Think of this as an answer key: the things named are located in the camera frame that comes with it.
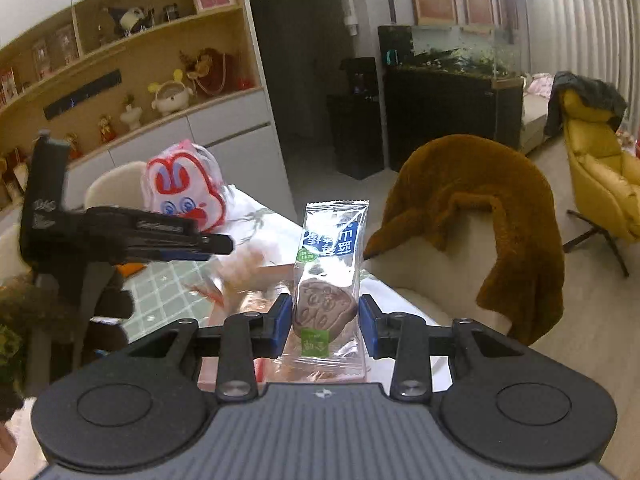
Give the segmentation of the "black gloved hand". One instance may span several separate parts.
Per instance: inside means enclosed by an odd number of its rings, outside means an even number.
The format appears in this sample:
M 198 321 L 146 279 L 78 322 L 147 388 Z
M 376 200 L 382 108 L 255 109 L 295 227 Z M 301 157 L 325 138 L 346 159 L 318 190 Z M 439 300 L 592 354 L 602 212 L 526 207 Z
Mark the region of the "black gloved hand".
M 73 367 L 96 360 L 103 353 L 120 350 L 128 336 L 120 324 L 134 313 L 134 300 L 122 288 L 125 281 L 105 262 L 86 265 L 79 289 L 78 321 L 74 330 Z

